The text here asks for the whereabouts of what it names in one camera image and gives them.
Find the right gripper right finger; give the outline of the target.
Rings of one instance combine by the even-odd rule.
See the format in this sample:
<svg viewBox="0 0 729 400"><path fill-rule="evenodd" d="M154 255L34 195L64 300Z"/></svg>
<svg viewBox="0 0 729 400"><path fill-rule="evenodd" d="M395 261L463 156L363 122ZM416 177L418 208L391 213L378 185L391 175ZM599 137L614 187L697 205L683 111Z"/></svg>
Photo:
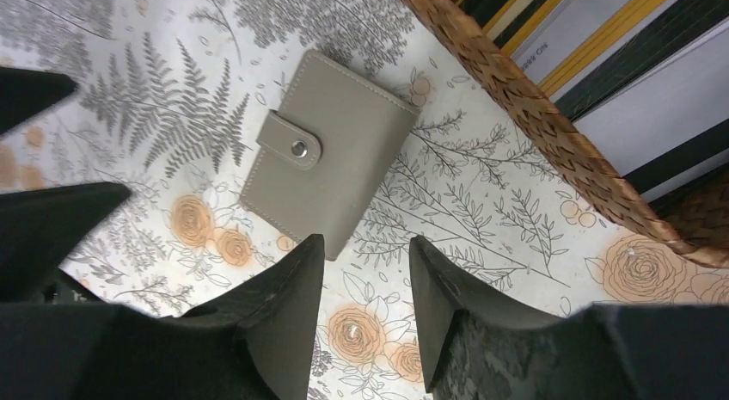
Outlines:
<svg viewBox="0 0 729 400"><path fill-rule="evenodd" d="M426 391L436 399L562 399L554 344L536 330L554 315L464 270L422 236L409 270Z"/></svg>

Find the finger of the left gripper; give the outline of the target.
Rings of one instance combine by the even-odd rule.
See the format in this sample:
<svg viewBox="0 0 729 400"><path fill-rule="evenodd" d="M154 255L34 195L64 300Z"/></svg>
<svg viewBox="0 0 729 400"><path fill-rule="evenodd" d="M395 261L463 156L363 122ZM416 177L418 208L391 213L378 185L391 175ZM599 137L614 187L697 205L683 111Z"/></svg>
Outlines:
<svg viewBox="0 0 729 400"><path fill-rule="evenodd" d="M1 195L1 300L33 298L67 255L132 191L93 182Z"/></svg>
<svg viewBox="0 0 729 400"><path fill-rule="evenodd" d="M50 71L1 67L1 135L74 95L78 83Z"/></svg>

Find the grey leather card holder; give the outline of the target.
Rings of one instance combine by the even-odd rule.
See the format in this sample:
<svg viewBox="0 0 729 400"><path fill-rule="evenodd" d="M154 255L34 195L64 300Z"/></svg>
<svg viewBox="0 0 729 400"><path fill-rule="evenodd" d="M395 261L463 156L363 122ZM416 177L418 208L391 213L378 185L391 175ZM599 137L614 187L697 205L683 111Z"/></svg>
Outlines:
<svg viewBox="0 0 729 400"><path fill-rule="evenodd" d="M324 237L338 258L419 110L316 50L262 122L243 207L291 239Z"/></svg>

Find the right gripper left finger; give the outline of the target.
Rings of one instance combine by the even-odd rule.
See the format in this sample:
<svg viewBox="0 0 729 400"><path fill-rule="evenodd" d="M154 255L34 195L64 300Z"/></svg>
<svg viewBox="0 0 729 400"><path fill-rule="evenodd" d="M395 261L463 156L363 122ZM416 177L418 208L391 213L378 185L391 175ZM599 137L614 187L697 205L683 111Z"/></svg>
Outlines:
<svg viewBox="0 0 729 400"><path fill-rule="evenodd" d="M233 378L231 399L307 397L324 245L323 235L310 235L279 262L183 315L186 324L230 331L218 376Z"/></svg>

